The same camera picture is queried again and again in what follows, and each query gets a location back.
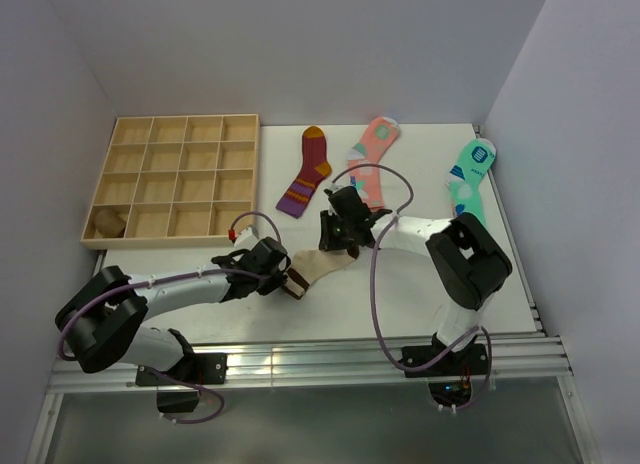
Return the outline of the cream brown striped sock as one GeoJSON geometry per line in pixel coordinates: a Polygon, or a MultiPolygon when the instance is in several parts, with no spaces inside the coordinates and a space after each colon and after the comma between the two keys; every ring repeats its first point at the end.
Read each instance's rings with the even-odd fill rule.
{"type": "Polygon", "coordinates": [[[319,279],[341,270],[359,257],[357,247],[346,250],[303,250],[295,253],[291,265],[285,272],[286,282],[281,288],[293,298],[300,300],[319,279]]]}

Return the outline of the tan brown ribbed sock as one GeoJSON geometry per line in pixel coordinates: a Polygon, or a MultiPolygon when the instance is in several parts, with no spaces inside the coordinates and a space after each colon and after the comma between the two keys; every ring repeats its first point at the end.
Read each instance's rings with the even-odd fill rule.
{"type": "Polygon", "coordinates": [[[99,210],[94,216],[93,224],[103,238],[120,238],[126,228],[126,221],[112,208],[99,210]]]}

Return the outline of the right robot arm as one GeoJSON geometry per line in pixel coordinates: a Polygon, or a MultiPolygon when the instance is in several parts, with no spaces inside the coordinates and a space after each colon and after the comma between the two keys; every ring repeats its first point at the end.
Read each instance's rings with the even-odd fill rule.
{"type": "Polygon", "coordinates": [[[464,212],[453,219],[401,216],[381,208],[371,210],[353,187],[331,186],[325,191],[329,209],[320,214],[319,249],[352,247],[372,250],[369,297],[374,332],[385,347],[378,320],[376,272],[383,249],[406,251],[429,258],[450,298],[444,318],[433,336],[433,362],[452,374],[468,358],[467,348],[480,331],[485,304],[511,275],[510,259],[479,219],[464,212]]]}

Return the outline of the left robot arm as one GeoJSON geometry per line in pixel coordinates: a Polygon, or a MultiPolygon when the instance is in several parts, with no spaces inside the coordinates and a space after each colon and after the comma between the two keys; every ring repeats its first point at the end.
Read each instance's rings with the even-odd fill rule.
{"type": "Polygon", "coordinates": [[[208,374],[202,357],[178,330],[146,321],[193,305],[267,295],[285,282],[290,264],[282,244],[266,237],[178,274],[144,277],[106,267],[56,315],[58,355],[87,374],[128,363],[172,383],[196,384],[208,374]]]}

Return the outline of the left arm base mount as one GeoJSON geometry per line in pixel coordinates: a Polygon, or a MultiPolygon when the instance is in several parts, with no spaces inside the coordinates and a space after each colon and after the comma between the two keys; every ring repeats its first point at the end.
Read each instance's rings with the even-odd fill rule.
{"type": "Polygon", "coordinates": [[[156,389],[156,408],[162,418],[177,424],[199,424],[224,410],[224,397],[211,385],[224,384],[227,369],[226,353],[196,353],[168,371],[139,366],[135,385],[156,389]],[[217,405],[210,415],[191,417],[199,404],[210,401],[217,405]]]}

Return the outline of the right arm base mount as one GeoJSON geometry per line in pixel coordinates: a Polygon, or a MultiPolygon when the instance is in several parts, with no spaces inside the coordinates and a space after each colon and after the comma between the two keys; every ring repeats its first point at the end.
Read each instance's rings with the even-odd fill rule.
{"type": "MultiPolygon", "coordinates": [[[[400,363],[408,368],[418,368],[433,360],[440,348],[431,345],[405,346],[401,348],[400,363]]],[[[472,343],[464,350],[450,352],[426,370],[405,371],[407,378],[473,377],[485,375],[491,360],[483,344],[472,343]]]]}

